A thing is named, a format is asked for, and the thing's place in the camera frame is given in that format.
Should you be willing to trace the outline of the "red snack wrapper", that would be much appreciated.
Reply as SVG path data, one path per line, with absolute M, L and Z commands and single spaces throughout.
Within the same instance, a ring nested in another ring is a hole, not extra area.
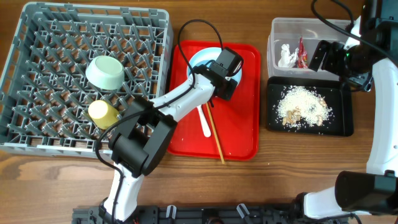
M 298 68 L 308 68 L 307 51 L 305 50 L 305 47 L 303 44 L 303 37 L 301 37 L 299 40 L 297 66 L 298 66 Z

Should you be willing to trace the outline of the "light blue bowl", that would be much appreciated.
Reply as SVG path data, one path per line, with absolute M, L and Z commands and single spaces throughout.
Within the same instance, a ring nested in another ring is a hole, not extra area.
M 204 57 L 192 57 L 189 61 L 189 64 L 193 68 L 195 66 L 205 64 L 207 61 L 208 59 L 205 59 Z

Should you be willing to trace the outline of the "green bowl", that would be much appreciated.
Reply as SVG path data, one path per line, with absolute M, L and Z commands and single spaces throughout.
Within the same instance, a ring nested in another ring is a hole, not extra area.
M 124 82 L 124 66 L 116 58 L 100 55 L 89 63 L 85 75 L 95 87 L 117 90 Z

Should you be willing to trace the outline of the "yellow cup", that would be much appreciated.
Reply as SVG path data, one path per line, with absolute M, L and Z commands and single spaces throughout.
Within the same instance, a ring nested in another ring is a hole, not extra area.
M 88 107 L 88 115 L 100 129 L 107 129 L 118 121 L 118 110 L 103 100 L 96 100 Z

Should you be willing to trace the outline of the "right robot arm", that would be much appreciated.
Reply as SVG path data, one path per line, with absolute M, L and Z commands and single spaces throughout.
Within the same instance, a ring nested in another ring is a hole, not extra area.
M 321 41 L 310 62 L 341 77 L 372 75 L 376 89 L 374 136 L 366 172 L 340 172 L 335 185 L 302 197 L 309 220 L 397 215 L 397 21 L 359 17 L 345 45 Z

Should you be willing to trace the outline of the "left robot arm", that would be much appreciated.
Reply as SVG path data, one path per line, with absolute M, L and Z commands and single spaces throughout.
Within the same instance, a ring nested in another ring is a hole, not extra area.
M 211 60 L 194 66 L 186 81 L 164 96 L 136 98 L 122 119 L 112 124 L 109 148 L 114 169 L 110 195 L 101 205 L 108 223 L 123 223 L 137 208 L 137 195 L 145 176 L 160 163 L 178 122 L 214 96 L 230 100 L 239 84 L 242 65 L 225 65 Z

